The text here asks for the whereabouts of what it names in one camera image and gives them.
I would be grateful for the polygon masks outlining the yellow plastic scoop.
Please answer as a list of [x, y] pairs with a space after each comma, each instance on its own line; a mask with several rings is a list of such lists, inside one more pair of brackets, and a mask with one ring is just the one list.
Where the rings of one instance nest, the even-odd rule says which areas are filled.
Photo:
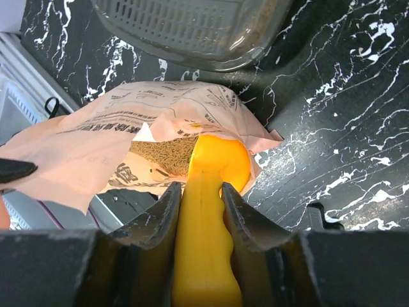
[[231, 268], [233, 240], [224, 223], [224, 182], [241, 191], [251, 163], [238, 140], [199, 136], [190, 159], [174, 249], [173, 306], [241, 306]]

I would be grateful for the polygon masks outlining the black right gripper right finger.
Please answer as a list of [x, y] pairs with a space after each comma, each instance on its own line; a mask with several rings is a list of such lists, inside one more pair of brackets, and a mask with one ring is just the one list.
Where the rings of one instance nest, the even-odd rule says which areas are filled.
[[408, 233], [289, 232], [222, 186], [246, 306], [407, 306]]

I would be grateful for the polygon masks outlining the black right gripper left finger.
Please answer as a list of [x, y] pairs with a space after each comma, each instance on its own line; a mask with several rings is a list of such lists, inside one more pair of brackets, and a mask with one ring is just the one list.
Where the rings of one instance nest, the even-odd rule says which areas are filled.
[[100, 230], [1, 232], [2, 306], [169, 306], [181, 185]]

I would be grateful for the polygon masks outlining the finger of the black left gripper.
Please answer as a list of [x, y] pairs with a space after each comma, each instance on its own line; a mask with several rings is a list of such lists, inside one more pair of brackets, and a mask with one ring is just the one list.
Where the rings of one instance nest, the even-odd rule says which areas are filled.
[[38, 166], [33, 162], [0, 158], [0, 184], [7, 184], [34, 173]]

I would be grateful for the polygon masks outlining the pink cat litter bag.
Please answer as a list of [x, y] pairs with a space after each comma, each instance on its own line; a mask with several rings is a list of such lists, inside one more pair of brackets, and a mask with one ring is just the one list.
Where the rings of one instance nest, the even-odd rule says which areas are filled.
[[2, 184], [43, 201], [86, 212], [94, 195], [110, 189], [162, 194], [171, 176], [130, 152], [133, 141], [163, 142], [202, 134], [237, 139], [250, 155], [282, 143], [266, 130], [236, 93], [197, 81], [122, 84], [78, 111], [32, 125], [1, 147], [4, 159], [38, 169]]

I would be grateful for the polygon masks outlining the black bag clip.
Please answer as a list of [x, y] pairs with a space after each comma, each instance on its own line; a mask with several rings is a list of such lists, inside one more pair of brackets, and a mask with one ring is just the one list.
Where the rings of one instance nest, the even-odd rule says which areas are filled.
[[324, 208], [320, 203], [311, 203], [306, 207], [309, 224], [312, 230], [344, 230], [339, 222], [327, 222], [325, 220]]

